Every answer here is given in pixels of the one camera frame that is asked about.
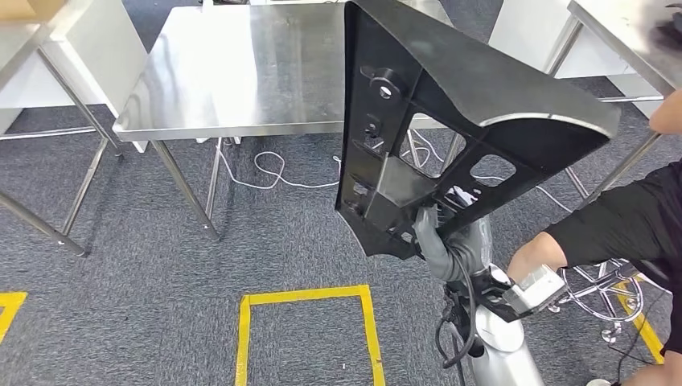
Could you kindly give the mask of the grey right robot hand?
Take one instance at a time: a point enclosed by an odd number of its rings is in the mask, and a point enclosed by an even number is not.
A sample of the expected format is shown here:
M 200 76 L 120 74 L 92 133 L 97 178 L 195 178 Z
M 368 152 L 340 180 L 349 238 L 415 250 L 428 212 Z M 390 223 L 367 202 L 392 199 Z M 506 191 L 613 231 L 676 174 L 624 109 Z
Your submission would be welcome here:
M 443 281 L 464 281 L 491 263 L 492 237 L 488 216 L 450 236 L 439 236 L 436 207 L 422 207 L 413 225 L 417 242 L 430 272 Z

